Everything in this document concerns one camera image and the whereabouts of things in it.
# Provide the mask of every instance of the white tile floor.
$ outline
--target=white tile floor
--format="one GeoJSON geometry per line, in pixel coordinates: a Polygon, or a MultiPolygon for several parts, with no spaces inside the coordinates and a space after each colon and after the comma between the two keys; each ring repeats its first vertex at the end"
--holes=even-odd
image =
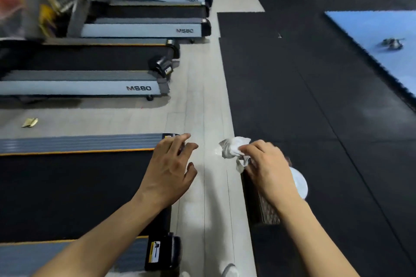
{"type": "Polygon", "coordinates": [[[174,205],[171,222],[183,241],[181,269],[192,277],[219,276],[230,262],[242,277],[256,276],[240,175],[216,154],[218,142],[234,135],[216,17],[226,11],[263,8],[258,0],[214,0],[213,33],[205,44],[181,46],[169,97],[51,100],[25,109],[0,100],[0,138],[192,133],[200,146],[192,156],[198,176],[174,205]],[[27,117],[39,123],[21,128],[27,117]]]}

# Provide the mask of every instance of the warning sticker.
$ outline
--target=warning sticker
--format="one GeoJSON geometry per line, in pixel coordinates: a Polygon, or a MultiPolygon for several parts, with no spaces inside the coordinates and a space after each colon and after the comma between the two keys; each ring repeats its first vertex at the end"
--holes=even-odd
{"type": "Polygon", "coordinates": [[[159,261],[160,241],[154,241],[150,244],[149,263],[159,261]]]}

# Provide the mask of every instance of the hand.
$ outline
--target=hand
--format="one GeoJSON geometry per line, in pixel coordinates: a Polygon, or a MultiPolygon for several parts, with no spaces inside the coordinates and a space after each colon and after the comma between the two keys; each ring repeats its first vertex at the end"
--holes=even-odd
{"type": "Polygon", "coordinates": [[[157,144],[133,200],[151,201],[162,210],[184,195],[197,174],[193,163],[190,162],[188,165],[187,163],[198,145],[189,142],[178,154],[179,149],[189,137],[190,134],[168,137],[157,144]]]}
{"type": "Polygon", "coordinates": [[[301,199],[289,164],[279,148],[270,142],[257,140],[241,146],[240,151],[251,157],[252,162],[245,170],[253,183],[278,211],[301,199]]]}

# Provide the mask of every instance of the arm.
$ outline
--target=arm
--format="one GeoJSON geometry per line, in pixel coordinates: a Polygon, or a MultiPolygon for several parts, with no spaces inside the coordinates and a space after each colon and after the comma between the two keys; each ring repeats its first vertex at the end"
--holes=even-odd
{"type": "Polygon", "coordinates": [[[254,165],[246,171],[277,209],[311,277],[359,277],[297,192],[289,165],[279,148],[263,140],[240,147],[254,165]]]}
{"type": "Polygon", "coordinates": [[[198,145],[187,143],[178,155],[181,145],[189,137],[190,134],[184,134],[161,141],[132,200],[69,244],[34,277],[96,277],[107,274],[116,259],[154,217],[177,201],[192,184],[197,171],[192,163],[187,163],[198,145]]]}

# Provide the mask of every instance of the left hand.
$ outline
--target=left hand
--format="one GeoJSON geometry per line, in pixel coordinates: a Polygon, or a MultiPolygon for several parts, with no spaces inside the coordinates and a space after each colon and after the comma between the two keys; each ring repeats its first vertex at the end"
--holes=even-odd
{"type": "Polygon", "coordinates": [[[193,163],[187,163],[198,145],[189,142],[178,154],[183,143],[189,138],[190,134],[182,134],[165,138],[157,144],[133,200],[151,201],[162,210],[184,195],[197,174],[193,163]]]}

